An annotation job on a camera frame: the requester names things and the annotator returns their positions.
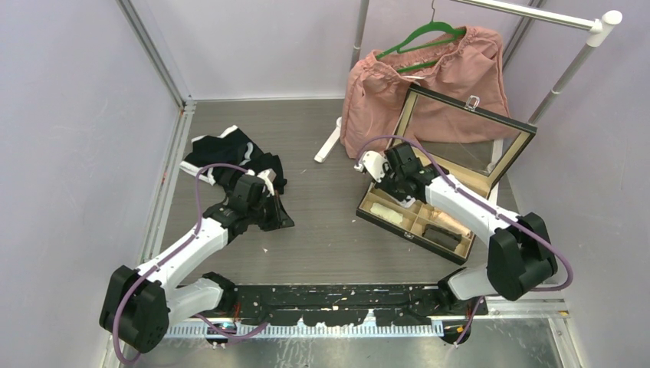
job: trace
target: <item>metal latch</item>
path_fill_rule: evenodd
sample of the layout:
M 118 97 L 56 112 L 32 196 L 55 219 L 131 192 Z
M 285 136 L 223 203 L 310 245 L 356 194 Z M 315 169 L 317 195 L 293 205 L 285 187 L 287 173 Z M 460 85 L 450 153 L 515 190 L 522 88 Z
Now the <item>metal latch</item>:
M 472 94 L 465 103 L 465 109 L 475 111 L 480 102 L 481 98 Z

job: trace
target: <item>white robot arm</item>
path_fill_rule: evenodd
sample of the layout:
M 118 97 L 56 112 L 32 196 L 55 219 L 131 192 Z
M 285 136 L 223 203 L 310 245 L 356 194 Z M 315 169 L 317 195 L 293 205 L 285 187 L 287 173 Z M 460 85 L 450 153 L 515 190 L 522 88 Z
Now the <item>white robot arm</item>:
M 446 293 L 444 302 L 452 304 L 492 294 L 514 301 L 557 272 L 557 262 L 550 251 L 500 218 L 504 215 L 517 219 L 520 225 L 548 241 L 540 216 L 520 216 L 489 203 L 453 175 L 447 173 L 445 178 L 433 165 L 423 166 L 409 144 L 388 149 L 385 157 L 365 152 L 355 169 L 368 172 L 376 188 L 399 204 L 408 207 L 415 200 L 428 203 L 470 228 L 488 245 L 486 264 L 462 268 L 439 281 L 438 287 Z M 455 189 L 446 179 L 451 180 Z M 486 207 L 498 215 L 486 211 Z
M 294 225 L 274 191 L 273 170 L 257 176 L 250 173 L 239 178 L 232 193 L 227 194 L 227 201 L 203 213 L 200 232 L 195 238 L 194 227 L 162 254 L 136 269 L 121 266 L 115 270 L 104 298 L 101 327 L 112 330 L 117 307 L 126 291 L 152 268 L 156 271 L 131 296 L 120 318 L 120 339 L 141 353 L 151 351 L 169 326 L 206 310 L 228 312 L 233 308 L 235 284 L 219 274 L 210 272 L 187 286 L 179 287 L 179 284 L 207 257 L 243 234 L 249 225 L 258 225 L 262 231 Z M 193 240 L 183 248 L 190 238 Z

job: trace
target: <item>pink shirt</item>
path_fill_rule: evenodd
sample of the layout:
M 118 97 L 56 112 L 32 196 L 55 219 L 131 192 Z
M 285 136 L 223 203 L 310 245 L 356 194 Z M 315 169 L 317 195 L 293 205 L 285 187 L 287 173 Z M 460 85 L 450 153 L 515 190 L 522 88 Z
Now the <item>pink shirt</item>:
M 374 50 L 356 63 L 348 78 L 341 126 L 341 143 L 349 157 L 356 157 L 370 138 L 395 132 L 412 82 L 461 101 L 471 95 L 479 96 L 479 107 L 509 117 L 501 70 L 501 36 L 486 28 L 466 29 L 462 39 L 448 44 L 390 54 L 379 61 L 376 55 L 381 51 Z M 445 34 L 434 41 L 448 37 Z M 396 71 L 436 60 L 438 63 L 432 67 L 404 74 Z M 419 98 L 405 136 L 430 142 L 472 143 L 514 134 L 516 131 L 507 126 L 438 101 Z M 368 150 L 384 150 L 387 144 L 386 140 L 378 140 Z

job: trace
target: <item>metal floor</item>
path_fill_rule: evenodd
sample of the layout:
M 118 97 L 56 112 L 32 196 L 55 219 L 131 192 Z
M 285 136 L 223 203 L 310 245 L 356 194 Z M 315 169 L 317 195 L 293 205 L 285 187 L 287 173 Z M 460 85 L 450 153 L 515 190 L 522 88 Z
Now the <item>metal floor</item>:
M 163 340 L 135 365 L 224 368 L 429 368 L 562 366 L 548 320 L 476 320 L 449 353 L 437 337 L 250 340 L 213 350 L 203 339 Z
M 343 146 L 325 163 L 314 155 L 331 134 L 342 100 L 215 101 L 197 105 L 189 138 L 219 135 L 235 124 L 263 151 L 280 156 L 288 179 L 281 199 L 294 228 L 261 232 L 250 227 L 188 277 L 223 274 L 237 284 L 331 284 L 434 282 L 458 266 L 355 216 L 369 185 L 353 169 Z M 191 151 L 186 145 L 185 153 Z M 194 178 L 181 172 L 162 249 L 195 223 Z M 223 191 L 201 183 L 202 206 L 220 202 Z M 507 180 L 500 205 L 514 209 Z M 467 266 L 487 260 L 487 247 L 474 245 Z
M 218 135 L 235 124 L 263 151 L 280 155 L 289 181 L 282 202 L 296 226 L 266 233 L 249 228 L 186 282 L 209 271 L 237 284 L 435 282 L 458 268 L 355 216 L 369 179 L 353 170 L 342 146 L 325 163 L 314 162 L 341 107 L 341 100 L 198 104 L 190 139 Z M 190 149 L 187 144 L 185 152 Z M 200 188 L 203 208 L 223 198 L 219 187 L 202 182 Z M 499 204 L 516 209 L 505 179 Z M 183 236 L 195 216 L 193 178 L 181 172 L 162 248 Z M 476 244 L 466 265 L 486 259 L 487 247 Z M 252 340 L 225 350 L 213 350 L 203 339 L 165 339 L 136 366 L 561 366 L 548 320 L 476 320 L 472 331 L 471 339 L 448 360 L 449 345 L 437 337 Z

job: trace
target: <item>box lid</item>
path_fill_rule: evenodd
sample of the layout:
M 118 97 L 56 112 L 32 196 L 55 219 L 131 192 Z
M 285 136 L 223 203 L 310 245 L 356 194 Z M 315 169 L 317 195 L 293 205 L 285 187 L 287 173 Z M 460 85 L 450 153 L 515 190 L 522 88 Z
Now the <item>box lid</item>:
M 435 120 L 427 125 L 429 116 Z M 481 108 L 480 96 L 460 101 L 412 84 L 395 135 L 415 137 L 438 164 L 486 196 L 536 132 L 534 126 Z M 398 143 L 391 140 L 389 146 Z M 415 153 L 429 164 L 418 149 Z

